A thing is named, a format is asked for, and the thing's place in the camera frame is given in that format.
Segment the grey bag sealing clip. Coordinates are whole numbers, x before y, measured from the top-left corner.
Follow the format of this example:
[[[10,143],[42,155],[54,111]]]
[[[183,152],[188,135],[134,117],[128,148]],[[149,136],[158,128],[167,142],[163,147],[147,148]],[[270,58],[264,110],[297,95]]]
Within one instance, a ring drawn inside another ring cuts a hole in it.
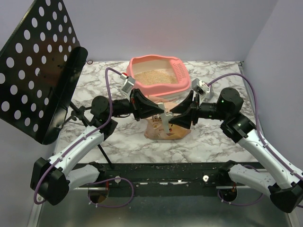
[[[158,103],[158,107],[163,110],[163,113],[160,113],[162,126],[165,133],[170,133],[169,131],[169,121],[173,118],[172,112],[166,112],[165,104],[163,102]]]

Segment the beige cat litter bag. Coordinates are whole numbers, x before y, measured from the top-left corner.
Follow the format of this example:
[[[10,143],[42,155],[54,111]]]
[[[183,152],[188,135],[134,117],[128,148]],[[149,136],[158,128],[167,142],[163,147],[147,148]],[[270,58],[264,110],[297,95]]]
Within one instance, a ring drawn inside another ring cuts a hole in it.
[[[176,100],[172,102],[156,97],[156,96],[147,96],[148,99],[154,103],[164,103],[165,111],[168,112],[175,106],[177,106]],[[163,124],[161,116],[159,114],[153,115],[146,119],[147,127],[144,132],[144,136],[152,140],[178,140],[187,136],[191,130],[180,127],[178,125],[165,123]]]

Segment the pink cat litter box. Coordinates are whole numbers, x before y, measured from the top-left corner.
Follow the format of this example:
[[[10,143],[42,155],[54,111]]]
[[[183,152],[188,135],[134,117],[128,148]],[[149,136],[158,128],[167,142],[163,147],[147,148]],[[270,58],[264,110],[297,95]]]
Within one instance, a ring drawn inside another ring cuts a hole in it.
[[[135,79],[135,88],[146,96],[173,97],[190,88],[190,76],[177,57],[145,55],[132,58],[126,74]]]

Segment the silver metal litter scoop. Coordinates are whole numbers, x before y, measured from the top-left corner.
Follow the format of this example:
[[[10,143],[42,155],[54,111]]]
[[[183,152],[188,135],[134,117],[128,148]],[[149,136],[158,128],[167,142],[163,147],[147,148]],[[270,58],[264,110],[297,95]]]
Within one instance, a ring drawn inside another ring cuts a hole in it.
[[[206,91],[205,100],[206,100],[206,101],[210,101],[210,100],[213,98],[213,96],[214,96],[213,87],[210,86],[210,87],[208,88],[208,90]]]

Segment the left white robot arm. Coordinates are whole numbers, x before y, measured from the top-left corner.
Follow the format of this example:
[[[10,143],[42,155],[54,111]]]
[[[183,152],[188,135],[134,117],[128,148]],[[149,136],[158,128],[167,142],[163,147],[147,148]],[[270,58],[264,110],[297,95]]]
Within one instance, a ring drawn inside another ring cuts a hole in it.
[[[86,123],[84,132],[61,152],[48,159],[41,157],[34,163],[30,187],[34,190],[35,204],[47,201],[57,205],[69,191],[77,187],[86,184],[99,187],[104,183],[105,175],[95,164],[87,164],[78,169],[75,166],[94,147],[113,134],[117,126],[113,117],[132,114],[138,121],[164,112],[163,103],[154,103],[139,89],[133,89],[126,99],[95,97],[91,104],[92,120],[83,120]]]

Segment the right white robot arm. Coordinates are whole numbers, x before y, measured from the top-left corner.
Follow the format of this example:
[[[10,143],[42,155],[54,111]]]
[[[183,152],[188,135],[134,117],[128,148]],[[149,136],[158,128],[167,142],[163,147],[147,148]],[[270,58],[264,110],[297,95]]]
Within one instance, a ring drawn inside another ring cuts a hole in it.
[[[291,213],[303,200],[303,171],[283,157],[240,112],[243,102],[239,92],[231,87],[221,91],[216,103],[201,103],[198,95],[190,91],[185,100],[171,109],[176,116],[169,122],[189,129],[200,118],[222,121],[223,133],[246,149],[267,173],[228,161],[218,173],[218,181],[223,185],[235,182],[249,186],[268,196],[281,211]]]

